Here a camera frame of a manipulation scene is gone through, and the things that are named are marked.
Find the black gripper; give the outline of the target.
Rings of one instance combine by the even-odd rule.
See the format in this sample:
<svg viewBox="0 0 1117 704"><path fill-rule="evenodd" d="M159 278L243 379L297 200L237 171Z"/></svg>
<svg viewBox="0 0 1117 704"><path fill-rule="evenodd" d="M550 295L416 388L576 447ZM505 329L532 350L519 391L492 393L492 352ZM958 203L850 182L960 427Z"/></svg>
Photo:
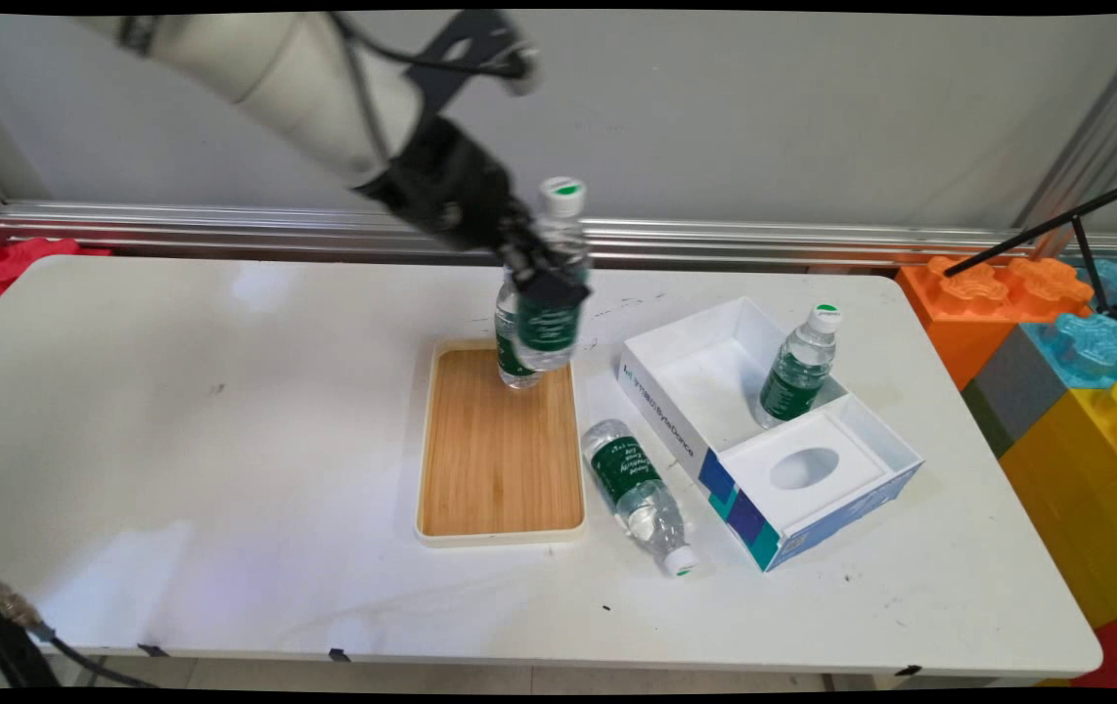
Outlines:
<svg viewBox="0 0 1117 704"><path fill-rule="evenodd" d="M502 255L514 289L533 303L571 308L591 294L585 236L533 235L508 170L445 116L421 120L384 172L354 191L455 253Z"/></svg>

